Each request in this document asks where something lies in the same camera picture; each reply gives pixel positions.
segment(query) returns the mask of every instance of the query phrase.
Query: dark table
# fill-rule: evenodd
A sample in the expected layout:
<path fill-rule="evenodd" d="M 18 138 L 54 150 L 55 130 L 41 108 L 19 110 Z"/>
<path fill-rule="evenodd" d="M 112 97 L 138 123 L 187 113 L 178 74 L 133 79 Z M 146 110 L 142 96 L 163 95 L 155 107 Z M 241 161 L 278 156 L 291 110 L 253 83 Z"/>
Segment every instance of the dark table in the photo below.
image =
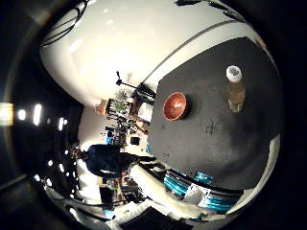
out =
<path fill-rule="evenodd" d="M 239 114 L 225 95 L 225 69 L 237 65 L 247 90 Z M 168 122 L 162 106 L 173 92 L 184 93 L 188 116 Z M 250 189 L 268 161 L 271 139 L 283 127 L 281 81 L 266 53 L 248 38 L 228 40 L 181 64 L 159 82 L 149 132 L 152 154 L 190 176 L 214 177 L 213 185 Z"/>

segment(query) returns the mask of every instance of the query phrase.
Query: white bottle cap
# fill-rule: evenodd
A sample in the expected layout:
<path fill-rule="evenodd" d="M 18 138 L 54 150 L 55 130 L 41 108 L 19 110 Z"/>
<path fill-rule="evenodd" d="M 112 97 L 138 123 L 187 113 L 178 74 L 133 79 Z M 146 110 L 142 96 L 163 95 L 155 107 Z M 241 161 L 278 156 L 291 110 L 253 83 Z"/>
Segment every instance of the white bottle cap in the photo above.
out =
<path fill-rule="evenodd" d="M 239 82 L 242 79 L 242 73 L 238 66 L 230 65 L 226 69 L 227 78 L 234 83 Z"/>

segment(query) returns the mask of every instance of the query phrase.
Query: red bowl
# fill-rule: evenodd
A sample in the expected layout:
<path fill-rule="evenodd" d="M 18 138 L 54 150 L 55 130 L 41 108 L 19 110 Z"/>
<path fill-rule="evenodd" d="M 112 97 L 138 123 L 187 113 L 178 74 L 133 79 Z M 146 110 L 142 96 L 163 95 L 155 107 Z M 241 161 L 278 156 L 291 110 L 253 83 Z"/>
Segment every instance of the red bowl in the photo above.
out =
<path fill-rule="evenodd" d="M 175 121 L 183 117 L 186 109 L 186 97 L 175 92 L 171 94 L 163 105 L 163 116 L 167 121 Z"/>

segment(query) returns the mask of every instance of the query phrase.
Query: cable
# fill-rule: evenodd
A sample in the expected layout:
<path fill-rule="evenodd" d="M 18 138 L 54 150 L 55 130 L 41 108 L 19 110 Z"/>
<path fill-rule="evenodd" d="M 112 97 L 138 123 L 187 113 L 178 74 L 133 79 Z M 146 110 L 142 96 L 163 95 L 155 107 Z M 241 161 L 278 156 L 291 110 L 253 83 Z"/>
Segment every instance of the cable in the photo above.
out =
<path fill-rule="evenodd" d="M 64 36 L 68 35 L 68 33 L 70 33 L 70 32 L 75 28 L 77 22 L 82 18 L 83 14 L 84 14 L 84 12 L 85 12 L 85 10 L 86 10 L 88 0 L 87 0 L 87 1 L 86 1 L 86 0 L 83 0 L 82 2 L 84 3 L 84 7 L 83 7 L 82 10 L 80 10 L 78 7 L 76 7 L 76 8 L 73 9 L 73 10 L 75 10 L 75 11 L 77 12 L 77 16 L 75 16 L 75 17 L 69 19 L 68 21 L 65 21 L 65 22 L 61 23 L 61 24 L 58 25 L 57 27 L 53 28 L 50 32 L 52 32 L 52 31 L 54 31 L 54 30 L 56 30 L 56 29 L 58 29 L 58 28 L 60 28 L 60 27 L 62 27 L 62 26 L 64 26 L 64 25 L 66 25 L 67 23 L 69 23 L 69 22 L 71 22 L 71 21 L 73 21 L 73 20 L 75 20 L 74 24 L 71 25 L 70 27 L 66 28 L 65 30 L 59 32 L 59 33 L 56 33 L 56 34 L 54 34 L 54 35 L 52 35 L 52 36 L 50 36 L 50 37 L 45 38 L 45 39 L 41 42 L 41 44 L 39 45 L 39 48 L 47 47 L 48 45 L 51 45 L 51 44 L 55 43 L 56 41 L 60 40 L 60 39 L 63 38 Z"/>

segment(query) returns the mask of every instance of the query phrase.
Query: dark shirt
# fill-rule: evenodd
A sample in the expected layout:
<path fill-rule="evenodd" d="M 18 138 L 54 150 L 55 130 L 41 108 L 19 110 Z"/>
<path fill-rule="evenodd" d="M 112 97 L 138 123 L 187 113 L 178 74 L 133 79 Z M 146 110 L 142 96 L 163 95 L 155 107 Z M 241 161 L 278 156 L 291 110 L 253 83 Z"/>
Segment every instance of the dark shirt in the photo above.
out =
<path fill-rule="evenodd" d="M 92 145 L 84 153 L 88 156 L 85 160 L 88 170 L 104 178 L 117 178 L 120 176 L 121 168 L 119 164 L 120 146 L 112 145 Z"/>

